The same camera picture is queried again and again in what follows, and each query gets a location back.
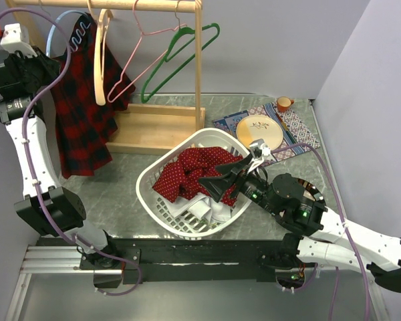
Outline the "white cloth garment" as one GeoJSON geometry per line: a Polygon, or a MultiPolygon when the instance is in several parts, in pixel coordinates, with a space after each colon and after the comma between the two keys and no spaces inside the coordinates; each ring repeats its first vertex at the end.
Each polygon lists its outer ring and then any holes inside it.
{"type": "Polygon", "coordinates": [[[232,217],[230,206],[215,202],[211,197],[201,193],[198,193],[191,200],[177,197],[173,203],[166,199],[163,201],[173,218],[179,218],[188,213],[200,221],[206,220],[207,223],[225,223],[232,217]]]}

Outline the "red polka dot garment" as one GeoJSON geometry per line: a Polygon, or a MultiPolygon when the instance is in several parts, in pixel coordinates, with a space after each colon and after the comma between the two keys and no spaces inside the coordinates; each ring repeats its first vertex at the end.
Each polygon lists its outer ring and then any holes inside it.
{"type": "Polygon", "coordinates": [[[208,148],[187,148],[177,159],[163,169],[153,189],[166,200],[174,203],[178,197],[191,200],[199,193],[209,196],[198,180],[203,177],[219,177],[217,165],[235,163],[243,156],[235,156],[225,149],[214,146],[208,148]]]}

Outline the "red black plaid skirt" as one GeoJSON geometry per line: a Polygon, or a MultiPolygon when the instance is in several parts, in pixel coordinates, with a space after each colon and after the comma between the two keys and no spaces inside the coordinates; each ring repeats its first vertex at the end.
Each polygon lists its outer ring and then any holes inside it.
{"type": "Polygon", "coordinates": [[[81,15],[74,23],[72,37],[80,39],[81,44],[71,54],[64,77],[51,89],[61,174],[66,179],[72,175],[92,176],[112,160],[106,144],[118,129],[115,113],[127,109],[136,89],[107,50],[104,90],[115,88],[123,94],[113,103],[96,104],[93,67],[96,24],[90,14],[81,15]]]}

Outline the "light wooden hanger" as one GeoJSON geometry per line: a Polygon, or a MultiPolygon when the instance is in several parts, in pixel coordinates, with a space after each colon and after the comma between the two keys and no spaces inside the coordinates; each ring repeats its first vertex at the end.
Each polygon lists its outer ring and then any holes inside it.
{"type": "Polygon", "coordinates": [[[109,9],[102,9],[98,17],[92,11],[92,4],[87,0],[88,11],[96,22],[96,39],[94,44],[94,95],[96,104],[104,106],[106,97],[104,93],[104,70],[105,70],[105,53],[106,53],[106,36],[110,20],[113,14],[109,9]]]}

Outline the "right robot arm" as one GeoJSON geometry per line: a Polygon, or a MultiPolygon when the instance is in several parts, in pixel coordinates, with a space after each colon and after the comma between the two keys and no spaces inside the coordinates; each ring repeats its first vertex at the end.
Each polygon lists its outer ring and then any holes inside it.
{"type": "Polygon", "coordinates": [[[340,217],[316,187],[289,173],[269,182],[251,168],[252,163],[247,156],[237,163],[218,165],[217,177],[198,182],[215,201],[227,191],[232,197],[244,195],[288,230],[279,250],[284,265],[317,263],[372,274],[382,288],[401,293],[401,237],[340,217]]]}

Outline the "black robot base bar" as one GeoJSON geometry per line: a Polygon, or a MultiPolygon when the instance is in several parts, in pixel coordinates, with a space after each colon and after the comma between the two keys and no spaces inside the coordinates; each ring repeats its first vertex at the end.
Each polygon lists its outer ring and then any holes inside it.
{"type": "Polygon", "coordinates": [[[143,282],[256,280],[274,282],[276,270],[312,268],[297,258],[300,238],[282,240],[115,239],[115,265],[124,284],[143,282]]]}

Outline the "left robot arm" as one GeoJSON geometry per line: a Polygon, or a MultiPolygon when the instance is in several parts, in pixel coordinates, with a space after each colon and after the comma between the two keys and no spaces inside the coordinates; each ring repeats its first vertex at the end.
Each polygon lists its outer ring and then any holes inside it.
{"type": "Polygon", "coordinates": [[[110,269],[120,252],[104,230],[87,220],[82,200],[60,185],[47,147],[40,96],[63,78],[66,68],[37,47],[25,53],[0,49],[0,123],[13,140],[23,178],[23,198],[14,208],[41,236],[76,244],[83,259],[110,269]]]}

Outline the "white laundry basket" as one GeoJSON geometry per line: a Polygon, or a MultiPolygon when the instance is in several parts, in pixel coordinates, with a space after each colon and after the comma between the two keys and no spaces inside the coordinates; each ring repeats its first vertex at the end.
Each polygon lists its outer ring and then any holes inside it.
{"type": "Polygon", "coordinates": [[[171,217],[168,207],[162,197],[154,191],[153,185],[160,178],[165,165],[175,161],[181,152],[192,147],[221,147],[233,156],[245,157],[249,154],[249,150],[242,143],[222,130],[216,128],[198,130],[141,172],[136,181],[136,195],[145,212],[160,226],[161,231],[166,231],[179,239],[194,241],[227,230],[247,210],[251,200],[239,195],[231,207],[231,219],[225,223],[212,222],[205,225],[186,211],[177,218],[171,217]]]}

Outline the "beige floral plate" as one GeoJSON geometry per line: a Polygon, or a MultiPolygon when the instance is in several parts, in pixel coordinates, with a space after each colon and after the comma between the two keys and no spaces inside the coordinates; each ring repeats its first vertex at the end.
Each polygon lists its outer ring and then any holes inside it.
{"type": "Polygon", "coordinates": [[[283,142],[283,130],[280,125],[264,115],[251,115],[242,119],[236,129],[237,139],[246,147],[259,139],[263,139],[265,144],[275,150],[283,142]]]}

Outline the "green chopstick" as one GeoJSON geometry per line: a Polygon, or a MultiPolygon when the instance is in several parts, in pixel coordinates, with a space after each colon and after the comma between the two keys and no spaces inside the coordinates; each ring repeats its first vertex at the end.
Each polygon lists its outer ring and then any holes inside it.
{"type": "Polygon", "coordinates": [[[290,141],[292,144],[297,144],[296,139],[293,137],[293,135],[290,133],[286,123],[284,123],[283,119],[280,117],[280,115],[276,114],[276,117],[278,118],[278,120],[280,121],[283,129],[285,130],[286,134],[288,135],[290,141]]]}

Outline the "dark rimmed plate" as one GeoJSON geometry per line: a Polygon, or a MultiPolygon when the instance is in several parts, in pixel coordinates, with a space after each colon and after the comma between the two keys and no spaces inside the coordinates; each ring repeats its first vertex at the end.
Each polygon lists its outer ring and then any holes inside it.
{"type": "Polygon", "coordinates": [[[298,179],[298,183],[303,186],[305,189],[305,192],[303,193],[304,197],[307,197],[308,199],[318,201],[320,203],[325,203],[325,199],[320,192],[320,190],[313,184],[311,184],[309,181],[303,180],[303,179],[298,179]]]}

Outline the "orange cup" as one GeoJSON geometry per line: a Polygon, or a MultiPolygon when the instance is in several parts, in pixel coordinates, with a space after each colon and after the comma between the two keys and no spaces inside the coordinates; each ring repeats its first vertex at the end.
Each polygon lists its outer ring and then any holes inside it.
{"type": "Polygon", "coordinates": [[[281,113],[286,112],[294,104],[294,100],[287,96],[281,96],[276,101],[277,110],[281,113]]]}

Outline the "wooden clothes rack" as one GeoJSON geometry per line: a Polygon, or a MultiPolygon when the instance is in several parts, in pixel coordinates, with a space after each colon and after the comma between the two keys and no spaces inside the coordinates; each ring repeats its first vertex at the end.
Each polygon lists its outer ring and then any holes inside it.
{"type": "Polygon", "coordinates": [[[202,13],[201,1],[10,1],[12,5],[46,5],[50,7],[87,7],[98,9],[193,13],[195,15],[195,106],[129,104],[116,115],[118,131],[108,143],[111,152],[163,155],[205,125],[201,107],[202,13]]]}

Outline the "aluminium rail frame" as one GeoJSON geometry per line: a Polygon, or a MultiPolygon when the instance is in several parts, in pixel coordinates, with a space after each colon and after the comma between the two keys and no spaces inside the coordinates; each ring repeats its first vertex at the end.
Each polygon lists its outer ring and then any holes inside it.
{"type": "Polygon", "coordinates": [[[82,255],[74,246],[29,246],[19,269],[19,277],[6,321],[19,320],[31,277],[37,274],[93,274],[82,270],[82,255]]]}

